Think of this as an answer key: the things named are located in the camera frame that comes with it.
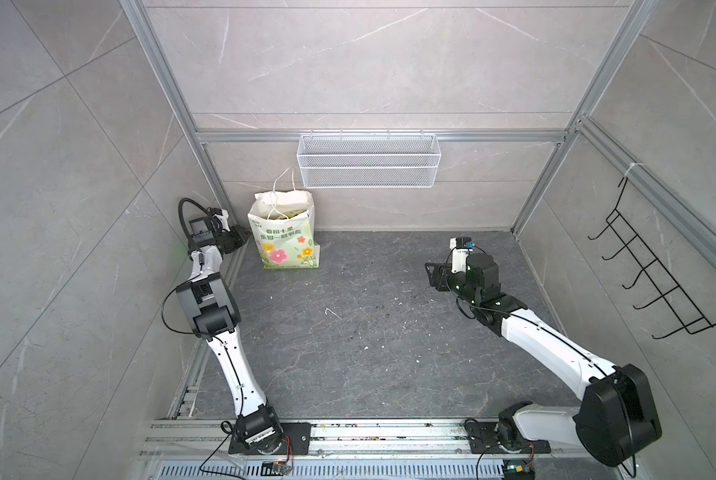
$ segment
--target black hook rack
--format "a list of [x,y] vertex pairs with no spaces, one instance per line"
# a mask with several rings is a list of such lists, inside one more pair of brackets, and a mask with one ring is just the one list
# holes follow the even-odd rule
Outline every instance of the black hook rack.
[[[622,178],[622,180],[619,181],[619,184],[617,185],[617,187],[622,186],[622,189],[619,191],[619,197],[617,198],[617,203],[616,203],[616,205],[614,205],[614,209],[612,210],[612,212],[611,212],[609,215],[606,216],[606,226],[603,228],[603,230],[601,230],[601,233],[600,233],[600,234],[598,234],[598,235],[596,235],[596,236],[588,236],[588,239],[590,239],[590,240],[597,240],[598,238],[600,238],[601,235],[603,235],[603,233],[604,233],[606,230],[611,229],[611,231],[614,232],[614,234],[617,236],[617,238],[622,242],[622,248],[620,248],[619,250],[617,250],[617,252],[616,252],[614,255],[609,256],[608,258],[605,257],[605,256],[602,256],[601,258],[602,258],[603,260],[608,261],[608,260],[613,259],[615,256],[619,255],[623,250],[627,250],[628,253],[633,257],[633,259],[635,260],[635,262],[638,264],[638,266],[641,267],[641,269],[638,271],[638,274],[635,276],[635,280],[633,280],[633,283],[631,283],[630,286],[625,286],[625,285],[623,284],[622,287],[623,287],[625,290],[630,290],[631,288],[633,288],[633,287],[635,286],[635,283],[637,283],[638,280],[641,278],[641,274],[646,274],[646,277],[647,277],[647,278],[649,279],[649,281],[651,282],[651,285],[654,286],[654,288],[657,290],[657,293],[659,293],[659,296],[658,296],[657,298],[651,300],[651,302],[647,303],[646,305],[642,305],[642,306],[635,306],[635,305],[633,305],[633,308],[634,308],[635,310],[643,310],[644,308],[647,308],[647,307],[653,305],[655,302],[658,302],[659,300],[664,300],[664,302],[667,303],[668,307],[670,308],[670,311],[675,315],[675,318],[677,318],[678,321],[680,322],[680,327],[679,327],[679,328],[677,328],[677,329],[675,329],[675,330],[673,330],[673,331],[671,331],[671,332],[669,332],[669,333],[667,333],[667,334],[665,334],[665,335],[662,335],[662,336],[654,336],[654,335],[652,335],[651,338],[653,338],[653,339],[655,339],[655,340],[660,340],[660,339],[663,339],[663,338],[667,338],[667,337],[669,337],[670,335],[673,335],[674,333],[678,333],[678,332],[681,331],[681,330],[686,330],[690,335],[694,335],[694,334],[696,334],[696,333],[703,332],[703,331],[705,331],[705,330],[707,330],[707,329],[709,329],[709,328],[715,327],[715,326],[716,326],[716,322],[713,323],[713,322],[711,322],[711,321],[706,317],[706,315],[702,312],[702,310],[701,310],[701,309],[697,306],[697,304],[694,303],[694,301],[691,299],[691,297],[689,296],[689,294],[686,293],[686,290],[684,290],[684,288],[683,288],[683,287],[679,284],[679,282],[675,279],[675,277],[673,276],[673,274],[670,273],[670,270],[668,270],[668,268],[665,267],[664,264],[662,264],[662,260],[659,259],[659,257],[654,253],[653,250],[651,250],[651,247],[644,241],[643,238],[641,238],[641,236],[638,234],[638,232],[635,231],[635,229],[632,227],[632,225],[630,225],[630,222],[628,222],[628,220],[622,215],[622,212],[619,211],[619,209],[618,209],[618,208],[619,208],[619,202],[622,200],[622,194],[624,193],[624,187],[627,187],[627,185],[628,185],[628,178],[624,177],[624,178]],[[622,238],[622,235],[620,235],[620,233],[617,232],[616,228],[614,228],[614,221],[616,221],[617,219],[622,219],[622,221],[623,221],[623,222],[630,228],[630,230],[633,232],[634,235],[633,235],[633,237],[632,237],[630,240],[625,241],[625,239]],[[636,240],[640,241],[640,243],[641,243],[644,247],[646,247],[646,250],[648,250],[648,253],[651,254],[651,256],[654,258],[653,260],[651,260],[650,262],[648,262],[648,263],[645,264],[645,265],[644,265],[644,264],[641,264],[641,261],[638,259],[637,256],[635,256],[635,254],[633,253],[633,251],[630,249],[630,245],[631,245],[634,241],[636,241]],[[650,266],[652,266],[653,264],[658,264],[659,266],[661,266],[661,267],[662,267],[662,270],[664,270],[664,271],[670,276],[670,280],[672,280],[672,282],[675,284],[675,286],[673,286],[672,288],[670,288],[670,290],[667,290],[667,291],[665,291],[665,292],[662,292],[662,290],[660,290],[660,288],[659,288],[659,286],[657,285],[657,283],[654,282],[654,279],[651,278],[651,275],[650,275],[650,274],[648,273],[648,271],[647,271],[647,268],[650,267]],[[683,319],[680,318],[680,315],[678,314],[678,312],[675,311],[675,308],[673,307],[673,305],[670,303],[670,300],[668,299],[668,294],[673,293],[673,292],[675,292],[676,290],[677,290],[679,293],[682,293],[682,294],[686,297],[686,299],[691,303],[691,305],[696,309],[697,313],[699,314],[699,318],[697,318],[696,320],[692,320],[692,321],[690,321],[689,323],[684,322]],[[707,325],[702,326],[702,327],[699,328],[698,330],[694,330],[694,331],[689,330],[689,327],[690,327],[690,326],[692,326],[693,324],[695,324],[695,323],[697,323],[697,322],[701,322],[701,321],[704,321],[705,323],[707,323]]]

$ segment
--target marble floor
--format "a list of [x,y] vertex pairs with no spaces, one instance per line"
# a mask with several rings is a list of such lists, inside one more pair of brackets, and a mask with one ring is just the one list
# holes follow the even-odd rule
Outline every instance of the marble floor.
[[[462,234],[494,256],[503,291],[552,324],[513,236]],[[267,271],[247,249],[233,288],[239,327],[254,375],[281,417],[488,417],[526,399],[578,405],[537,360],[466,319],[451,293],[429,286],[424,263],[443,261],[452,236],[320,232],[314,270]],[[213,356],[193,416],[234,416]],[[547,473],[539,478],[612,478],[591,459],[538,465]]]

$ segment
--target wire basket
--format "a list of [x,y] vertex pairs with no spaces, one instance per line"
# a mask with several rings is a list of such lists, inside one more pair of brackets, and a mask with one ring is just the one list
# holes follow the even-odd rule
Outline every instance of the wire basket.
[[305,188],[432,187],[441,149],[434,134],[309,134],[296,160]]

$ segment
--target floral paper bag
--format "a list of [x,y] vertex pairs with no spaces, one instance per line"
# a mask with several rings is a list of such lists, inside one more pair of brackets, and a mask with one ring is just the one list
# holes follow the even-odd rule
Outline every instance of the floral paper bag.
[[265,269],[317,268],[320,245],[313,240],[315,205],[305,190],[256,194],[249,223]]

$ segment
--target robotic arm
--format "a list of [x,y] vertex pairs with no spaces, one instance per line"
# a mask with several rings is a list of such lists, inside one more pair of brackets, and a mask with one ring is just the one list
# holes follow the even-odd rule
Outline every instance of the robotic arm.
[[451,291],[459,310],[496,335],[531,353],[582,400],[579,408],[521,402],[499,416],[503,448],[548,440],[585,447],[614,467],[657,440],[662,429],[648,379],[632,365],[618,367],[585,350],[543,322],[516,298],[501,292],[499,269],[486,252],[473,254],[467,236],[451,239],[451,263],[425,264],[430,285]]
[[[206,215],[191,220],[189,229],[182,212],[186,202]],[[190,279],[176,288],[176,297],[193,333],[208,342],[227,378],[237,417],[235,438],[248,450],[273,453],[281,446],[283,428],[251,372],[240,342],[240,311],[219,273],[222,255],[243,245],[243,238],[235,226],[228,225],[226,210],[206,209],[184,198],[179,215],[189,240],[193,271]]]

